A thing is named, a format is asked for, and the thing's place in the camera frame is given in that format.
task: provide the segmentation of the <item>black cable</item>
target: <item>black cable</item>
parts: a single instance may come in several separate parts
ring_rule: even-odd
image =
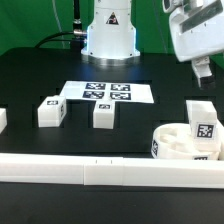
[[[61,39],[49,39],[49,40],[45,40],[45,41],[42,41],[41,45],[47,43],[47,42],[57,42],[57,41],[67,41],[67,42],[71,42],[71,41],[77,41],[77,42],[80,42],[80,40],[76,40],[76,39],[71,39],[71,40],[61,40]]]
[[[55,38],[55,37],[60,37],[60,36],[64,36],[64,35],[74,35],[74,33],[71,32],[71,31],[55,33],[55,34],[50,35],[50,36],[44,38],[43,40],[41,40],[41,41],[35,46],[35,48],[39,48],[42,44],[46,43],[48,40],[50,41],[51,39],[53,40],[53,38]]]
[[[74,0],[74,19],[80,19],[80,5],[79,0]]]

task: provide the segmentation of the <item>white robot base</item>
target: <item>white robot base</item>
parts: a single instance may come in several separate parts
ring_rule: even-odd
[[[82,59],[99,65],[137,63],[136,29],[131,23],[130,0],[95,0],[94,19],[87,29]]]

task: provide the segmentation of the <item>white cube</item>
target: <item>white cube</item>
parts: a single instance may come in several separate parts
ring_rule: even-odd
[[[47,97],[38,108],[39,127],[58,127],[67,113],[64,96]]]
[[[115,117],[115,102],[98,100],[93,111],[93,127],[113,129]]]
[[[7,125],[6,109],[0,108],[0,133],[4,130]]]
[[[196,149],[219,151],[220,136],[217,131],[217,112],[210,101],[187,100],[191,135]]]

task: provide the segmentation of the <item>black and white square marker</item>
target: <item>black and white square marker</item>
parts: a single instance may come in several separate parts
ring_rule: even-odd
[[[197,129],[197,138],[212,139],[214,135],[214,125],[199,124]]]
[[[113,100],[131,100],[131,93],[111,92],[110,97]]]
[[[208,160],[208,156],[197,156],[194,157],[194,160]]]
[[[105,83],[86,83],[86,89],[105,90]]]
[[[131,91],[130,85],[125,84],[111,84],[111,90],[113,91]]]
[[[83,98],[87,99],[102,99],[104,97],[104,92],[102,91],[84,91]]]
[[[158,148],[159,148],[158,143],[155,140],[153,140],[151,151],[152,151],[152,154],[154,154],[155,156],[157,156],[158,154]]]
[[[110,107],[111,106],[109,104],[99,104],[99,109],[109,110]]]
[[[58,105],[58,101],[57,100],[48,100],[47,105]]]

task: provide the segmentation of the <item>white block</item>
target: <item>white block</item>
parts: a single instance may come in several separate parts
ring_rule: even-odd
[[[124,159],[124,186],[224,188],[224,162]]]
[[[83,157],[1,153],[0,181],[83,184],[84,161]]]
[[[39,127],[58,127],[67,113],[66,98],[47,97],[38,108]]]
[[[221,139],[221,151],[219,153],[219,160],[224,160],[224,127],[220,121],[218,121],[218,132]]]
[[[220,151],[217,112],[212,102],[187,100],[186,104],[195,148],[199,151]]]
[[[0,133],[4,130],[6,125],[7,125],[6,109],[0,108]]]
[[[115,102],[98,100],[93,111],[93,127],[113,129],[115,117]]]
[[[85,185],[122,185],[123,158],[96,158],[84,165]]]

